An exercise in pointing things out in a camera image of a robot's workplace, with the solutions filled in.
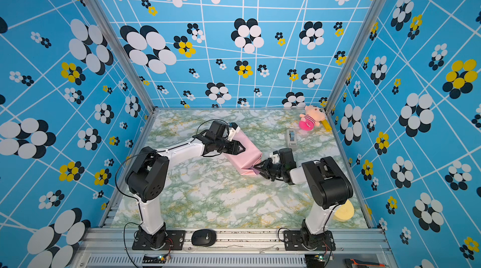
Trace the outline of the purple wrapping paper sheet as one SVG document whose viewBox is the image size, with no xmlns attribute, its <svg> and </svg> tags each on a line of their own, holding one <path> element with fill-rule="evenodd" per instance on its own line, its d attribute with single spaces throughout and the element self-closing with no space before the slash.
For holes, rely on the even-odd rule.
<svg viewBox="0 0 481 268">
<path fill-rule="evenodd" d="M 245 150 L 239 155 L 224 154 L 224 157 L 229 160 L 229 162 L 240 175 L 259 175 L 259 171 L 254 169 L 254 166 L 261 162 L 263 156 L 262 152 L 253 144 L 253 142 L 240 128 L 236 130 L 233 140 L 238 141 Z"/>
</svg>

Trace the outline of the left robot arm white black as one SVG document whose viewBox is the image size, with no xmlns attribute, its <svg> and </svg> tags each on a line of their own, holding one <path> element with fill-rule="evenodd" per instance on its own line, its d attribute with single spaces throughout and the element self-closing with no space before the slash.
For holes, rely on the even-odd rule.
<svg viewBox="0 0 481 268">
<path fill-rule="evenodd" d="M 239 155 L 246 151 L 246 147 L 234 139 L 240 133 L 236 123 L 223 120 L 211 122 L 209 129 L 186 142 L 163 150 L 145 147 L 135 157 L 125 176 L 125 183 L 132 194 L 131 198 L 137 201 L 141 217 L 133 249 L 160 250 L 175 245 L 168 238 L 159 201 L 169 168 L 192 158 L 206 157 L 212 152 Z"/>
</svg>

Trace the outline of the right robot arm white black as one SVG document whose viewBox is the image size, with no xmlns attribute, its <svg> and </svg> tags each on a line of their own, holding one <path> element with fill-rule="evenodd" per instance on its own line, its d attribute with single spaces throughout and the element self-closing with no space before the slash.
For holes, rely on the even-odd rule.
<svg viewBox="0 0 481 268">
<path fill-rule="evenodd" d="M 336 250 L 328 224 L 334 213 L 353 197 L 353 187 L 332 157 L 297 165 L 293 150 L 283 148 L 272 152 L 269 158 L 254 165 L 253 169 L 272 182 L 308 184 L 314 203 L 299 231 L 284 231 L 282 241 L 286 250 Z"/>
</svg>

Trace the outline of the pink plush pig toy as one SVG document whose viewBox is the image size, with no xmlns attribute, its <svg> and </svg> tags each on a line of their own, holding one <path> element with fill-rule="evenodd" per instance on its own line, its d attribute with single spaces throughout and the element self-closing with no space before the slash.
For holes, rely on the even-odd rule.
<svg viewBox="0 0 481 268">
<path fill-rule="evenodd" d="M 304 131 L 313 131 L 315 127 L 321 125 L 326 120 L 324 109 L 317 106 L 309 105 L 305 108 L 305 114 L 300 114 L 299 127 Z"/>
</svg>

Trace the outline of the black computer mouse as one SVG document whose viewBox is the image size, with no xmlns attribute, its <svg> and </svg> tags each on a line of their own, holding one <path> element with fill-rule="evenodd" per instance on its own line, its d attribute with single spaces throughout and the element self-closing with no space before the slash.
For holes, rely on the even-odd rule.
<svg viewBox="0 0 481 268">
<path fill-rule="evenodd" d="M 200 247 L 210 247 L 215 244 L 217 233 L 212 229 L 200 229 L 193 232 L 191 244 Z"/>
</svg>

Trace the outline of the yellow round sponge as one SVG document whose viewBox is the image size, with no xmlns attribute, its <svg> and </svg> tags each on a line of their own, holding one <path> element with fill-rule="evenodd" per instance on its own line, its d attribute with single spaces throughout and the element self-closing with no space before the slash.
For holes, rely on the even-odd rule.
<svg viewBox="0 0 481 268">
<path fill-rule="evenodd" d="M 355 209 L 350 200 L 336 208 L 334 220 L 338 222 L 347 222 L 354 217 Z"/>
</svg>

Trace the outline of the green circuit board right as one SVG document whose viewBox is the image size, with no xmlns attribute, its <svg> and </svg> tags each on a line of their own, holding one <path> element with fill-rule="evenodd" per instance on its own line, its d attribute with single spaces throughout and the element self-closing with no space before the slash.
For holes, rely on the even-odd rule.
<svg viewBox="0 0 481 268">
<path fill-rule="evenodd" d="M 306 254 L 305 261 L 308 267 L 324 267 L 329 263 L 331 257 L 321 254 Z"/>
</svg>

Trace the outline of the green circuit board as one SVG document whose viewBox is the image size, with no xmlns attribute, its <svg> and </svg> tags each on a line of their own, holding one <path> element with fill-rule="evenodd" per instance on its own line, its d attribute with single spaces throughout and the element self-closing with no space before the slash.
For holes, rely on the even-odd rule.
<svg viewBox="0 0 481 268">
<path fill-rule="evenodd" d="M 144 255 L 143 264 L 165 264 L 171 259 L 170 255 Z"/>
<path fill-rule="evenodd" d="M 305 261 L 308 267 L 324 267 L 329 263 L 331 257 L 321 254 L 306 254 Z"/>
</svg>

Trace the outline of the orange black tool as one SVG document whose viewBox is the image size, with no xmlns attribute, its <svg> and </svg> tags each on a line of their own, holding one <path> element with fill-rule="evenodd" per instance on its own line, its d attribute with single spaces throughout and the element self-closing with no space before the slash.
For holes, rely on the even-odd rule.
<svg viewBox="0 0 481 268">
<path fill-rule="evenodd" d="M 367 262 L 357 259 L 345 259 L 344 264 L 347 268 L 385 268 L 386 265 L 377 262 Z"/>
</svg>

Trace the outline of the green circuit board left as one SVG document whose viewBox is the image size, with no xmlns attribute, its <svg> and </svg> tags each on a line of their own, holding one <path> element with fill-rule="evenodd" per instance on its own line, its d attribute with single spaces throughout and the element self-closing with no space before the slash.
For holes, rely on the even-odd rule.
<svg viewBox="0 0 481 268">
<path fill-rule="evenodd" d="M 171 259 L 170 255 L 144 255 L 143 264 L 165 264 Z"/>
</svg>

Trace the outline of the aluminium front rail base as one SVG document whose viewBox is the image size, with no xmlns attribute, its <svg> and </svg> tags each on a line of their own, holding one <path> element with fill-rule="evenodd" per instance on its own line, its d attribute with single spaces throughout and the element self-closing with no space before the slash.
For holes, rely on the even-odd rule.
<svg viewBox="0 0 481 268">
<path fill-rule="evenodd" d="M 134 229 L 92 229 L 72 267 L 307 267 L 306 254 L 328 255 L 324 267 L 345 267 L 345 259 L 398 267 L 384 233 L 378 229 L 334 229 L 336 250 L 286 250 L 278 229 L 216 229 L 210 247 L 191 244 L 194 229 L 175 229 L 175 250 L 133 250 Z M 165 264 L 143 264 L 144 255 L 170 255 Z"/>
</svg>

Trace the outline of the aluminium frame post left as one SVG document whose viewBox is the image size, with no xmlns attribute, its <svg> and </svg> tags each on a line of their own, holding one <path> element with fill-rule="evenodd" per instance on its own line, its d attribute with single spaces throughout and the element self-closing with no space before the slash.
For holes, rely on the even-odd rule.
<svg viewBox="0 0 481 268">
<path fill-rule="evenodd" d="M 114 56 L 118 59 L 119 65 L 122 67 L 127 78 L 131 82 L 135 91 L 138 93 L 139 98 L 143 101 L 148 112 L 153 114 L 155 112 L 155 106 L 147 94 L 144 85 L 140 83 L 139 75 L 137 74 L 133 64 L 130 62 L 129 57 L 125 53 L 123 46 L 116 36 L 116 32 L 112 28 L 105 11 L 100 5 L 100 2 L 98 0 L 85 0 L 85 2 L 97 26 L 99 26 L 108 44 L 111 46 Z"/>
</svg>

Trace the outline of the aluminium frame post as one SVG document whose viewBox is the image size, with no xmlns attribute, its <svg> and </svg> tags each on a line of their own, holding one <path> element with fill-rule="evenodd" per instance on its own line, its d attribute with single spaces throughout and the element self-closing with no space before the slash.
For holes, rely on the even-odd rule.
<svg viewBox="0 0 481 268">
<path fill-rule="evenodd" d="M 384 7 L 386 1 L 387 0 L 374 0 L 372 2 L 372 5 L 370 6 L 367 12 L 367 15 L 362 23 L 362 26 L 360 27 L 356 35 L 356 39 L 354 40 L 352 48 L 348 53 L 347 61 L 344 64 L 343 68 L 341 69 L 341 72 L 338 76 L 336 84 L 334 85 L 334 88 L 331 94 L 329 95 L 328 105 L 326 107 L 326 111 L 328 113 L 337 104 L 338 98 L 341 95 L 341 92 L 343 91 L 344 83 L 347 77 L 349 76 L 350 72 L 356 65 L 356 60 L 358 59 L 360 52 L 362 51 L 362 49 L 364 48 L 364 45 L 366 44 L 368 33 L 372 29 L 374 23 L 377 21 L 377 18 L 380 12 L 382 11 L 382 8 Z"/>
<path fill-rule="evenodd" d="M 85 0 L 85 2 L 97 26 L 99 26 L 108 44 L 111 46 L 114 56 L 118 59 L 119 65 L 122 67 L 127 78 L 131 82 L 135 91 L 138 93 L 139 98 L 143 101 L 148 112 L 153 114 L 155 112 L 155 106 L 147 94 L 144 85 L 140 83 L 139 75 L 137 74 L 133 64 L 130 62 L 129 57 L 125 53 L 123 46 L 116 36 L 116 32 L 112 28 L 105 11 L 100 5 L 100 2 L 98 0 Z"/>
</svg>

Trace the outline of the aluminium frame post right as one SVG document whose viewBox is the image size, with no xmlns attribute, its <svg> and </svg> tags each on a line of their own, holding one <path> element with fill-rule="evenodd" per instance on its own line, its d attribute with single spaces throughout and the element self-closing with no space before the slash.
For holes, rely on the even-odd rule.
<svg viewBox="0 0 481 268">
<path fill-rule="evenodd" d="M 348 53 L 347 61 L 344 64 L 343 68 L 341 69 L 341 72 L 338 76 L 336 84 L 334 85 L 334 88 L 331 94 L 329 95 L 328 105 L 326 107 L 326 111 L 328 113 L 337 104 L 338 98 L 341 95 L 341 92 L 343 91 L 344 83 L 347 77 L 349 76 L 350 72 L 356 65 L 356 60 L 358 59 L 360 52 L 362 51 L 362 49 L 364 48 L 364 45 L 366 44 L 368 33 L 372 29 L 374 23 L 377 21 L 377 18 L 380 12 L 382 11 L 382 8 L 384 7 L 386 1 L 387 0 L 374 0 L 372 2 L 372 5 L 370 6 L 367 12 L 367 15 L 362 23 L 362 26 L 360 27 L 356 35 L 356 39 L 354 40 L 352 48 Z"/>
</svg>

